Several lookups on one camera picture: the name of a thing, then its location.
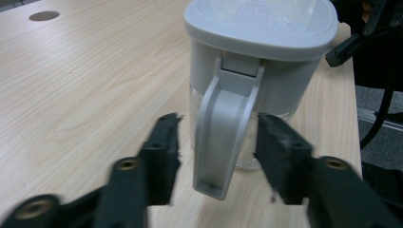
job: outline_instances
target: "floor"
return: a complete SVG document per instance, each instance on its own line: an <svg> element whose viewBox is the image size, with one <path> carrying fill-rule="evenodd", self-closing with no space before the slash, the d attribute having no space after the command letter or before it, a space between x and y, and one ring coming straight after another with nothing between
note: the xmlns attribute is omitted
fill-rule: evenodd
<svg viewBox="0 0 403 228"><path fill-rule="evenodd" d="M21 7L22 3L29 4L39 0L14 0L14 4L0 7L0 12ZM355 87L357 106L377 111L383 96L383 90L361 86ZM403 112L403 93L395 92L390 113ZM360 139L362 139L372 124L358 121ZM388 169L403 171L403 132L382 127L375 138L361 151L364 162L375 164Z"/></svg>
<svg viewBox="0 0 403 228"><path fill-rule="evenodd" d="M23 4L26 5L26 4L37 2L37 1L39 1L39 0L21 0L21 1L20 0L10 0L10 2L14 2L14 4L9 4L6 6L4 6L3 4L0 4L0 12L6 11L6 10L11 10L11 9L23 6Z"/></svg>

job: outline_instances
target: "pitcher handle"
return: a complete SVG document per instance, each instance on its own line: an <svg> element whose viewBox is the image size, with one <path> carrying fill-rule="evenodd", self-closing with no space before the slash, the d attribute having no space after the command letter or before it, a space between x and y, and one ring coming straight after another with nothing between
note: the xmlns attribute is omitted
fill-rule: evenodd
<svg viewBox="0 0 403 228"><path fill-rule="evenodd" d="M225 200L241 143L264 73L260 63L251 77L221 68L207 88L196 125L193 188L217 200Z"/></svg>

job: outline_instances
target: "pitcher lid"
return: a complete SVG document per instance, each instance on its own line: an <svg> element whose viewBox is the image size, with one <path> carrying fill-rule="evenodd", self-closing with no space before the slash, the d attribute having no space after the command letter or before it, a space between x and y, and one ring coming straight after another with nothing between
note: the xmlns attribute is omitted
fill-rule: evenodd
<svg viewBox="0 0 403 228"><path fill-rule="evenodd" d="M338 24L329 0L193 0L184 20L199 42L281 61L319 58Z"/></svg>

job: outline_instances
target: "wooden table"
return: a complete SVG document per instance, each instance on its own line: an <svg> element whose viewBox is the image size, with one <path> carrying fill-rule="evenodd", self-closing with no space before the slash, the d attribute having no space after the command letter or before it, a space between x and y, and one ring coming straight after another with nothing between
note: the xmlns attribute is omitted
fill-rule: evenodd
<svg viewBox="0 0 403 228"><path fill-rule="evenodd" d="M152 227L306 227L304 206L271 203L262 172L236 170L225 201L192 188L185 0L44 0L0 13L0 215L20 200L74 200L106 183L159 116L179 112L181 160L171 206ZM30 21L54 10L48 21ZM340 29L338 41L346 37ZM360 167L351 62L322 61L291 125Z"/></svg>

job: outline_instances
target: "wood grain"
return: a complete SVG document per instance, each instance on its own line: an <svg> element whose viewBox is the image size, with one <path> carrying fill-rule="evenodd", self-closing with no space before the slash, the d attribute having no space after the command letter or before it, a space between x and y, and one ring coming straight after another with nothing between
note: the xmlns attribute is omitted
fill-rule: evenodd
<svg viewBox="0 0 403 228"><path fill-rule="evenodd" d="M67 202L100 187L159 116L179 112L182 167L172 205L149 209L152 227L308 226L304 206L270 202L261 171L236 170L226 201L193 190L187 3L44 0L0 13L1 218L31 196ZM29 20L43 10L60 16ZM317 155L359 168L351 63L322 61L290 123Z"/></svg>

